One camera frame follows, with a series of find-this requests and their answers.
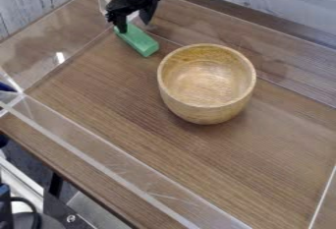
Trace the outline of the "green rectangular block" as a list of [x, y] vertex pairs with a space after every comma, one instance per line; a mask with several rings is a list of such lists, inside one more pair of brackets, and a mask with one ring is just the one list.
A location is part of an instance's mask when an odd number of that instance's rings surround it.
[[115, 28], [115, 33], [143, 57], [159, 50], [159, 42], [137, 25], [129, 24], [126, 33]]

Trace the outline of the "light brown wooden bowl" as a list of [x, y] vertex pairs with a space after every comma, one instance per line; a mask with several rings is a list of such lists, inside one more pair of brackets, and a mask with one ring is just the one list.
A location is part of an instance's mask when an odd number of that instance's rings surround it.
[[193, 44], [162, 60], [158, 85], [165, 104], [182, 119], [201, 125], [219, 124], [247, 107], [257, 69], [238, 50], [219, 44]]

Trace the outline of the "black table leg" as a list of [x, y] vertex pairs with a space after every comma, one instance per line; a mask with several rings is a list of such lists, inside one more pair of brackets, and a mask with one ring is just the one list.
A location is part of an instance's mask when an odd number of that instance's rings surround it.
[[62, 188], [63, 188], [63, 179], [57, 173], [54, 173], [51, 175], [49, 193], [54, 195], [57, 198], [59, 198], [62, 194]]

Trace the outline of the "clear acrylic tray enclosure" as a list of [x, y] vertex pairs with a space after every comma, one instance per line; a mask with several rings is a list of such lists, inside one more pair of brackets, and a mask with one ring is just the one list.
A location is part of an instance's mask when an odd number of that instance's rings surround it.
[[[0, 43], [0, 133], [134, 229], [336, 229], [336, 46], [162, 0], [143, 57], [103, 5], [71, 0]], [[197, 43], [239, 51], [257, 87], [229, 122], [167, 108], [162, 55]]]

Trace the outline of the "grey metal base plate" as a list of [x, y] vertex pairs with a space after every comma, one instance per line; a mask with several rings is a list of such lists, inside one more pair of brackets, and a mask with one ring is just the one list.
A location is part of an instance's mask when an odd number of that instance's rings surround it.
[[82, 192], [69, 202], [45, 194], [43, 212], [55, 218], [66, 229], [131, 229]]

